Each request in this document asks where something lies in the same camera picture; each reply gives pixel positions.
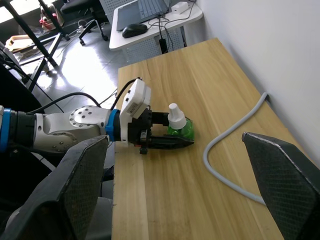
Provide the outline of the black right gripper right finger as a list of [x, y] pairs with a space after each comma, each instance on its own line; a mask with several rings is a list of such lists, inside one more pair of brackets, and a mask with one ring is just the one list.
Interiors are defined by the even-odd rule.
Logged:
[[244, 132], [262, 199], [285, 240], [320, 238], [320, 170], [295, 145]]

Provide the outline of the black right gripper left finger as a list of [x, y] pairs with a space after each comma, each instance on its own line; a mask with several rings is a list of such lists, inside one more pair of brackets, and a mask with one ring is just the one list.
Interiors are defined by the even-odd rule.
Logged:
[[106, 136], [71, 147], [33, 190], [2, 240], [83, 240], [97, 204], [109, 142]]

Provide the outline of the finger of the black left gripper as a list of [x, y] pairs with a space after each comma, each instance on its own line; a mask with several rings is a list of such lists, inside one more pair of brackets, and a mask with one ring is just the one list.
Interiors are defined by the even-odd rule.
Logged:
[[194, 144], [193, 139], [178, 135], [152, 136], [149, 140], [150, 149], [174, 150]]
[[152, 124], [158, 124], [162, 126], [169, 126], [168, 120], [169, 113], [167, 112], [152, 112]]

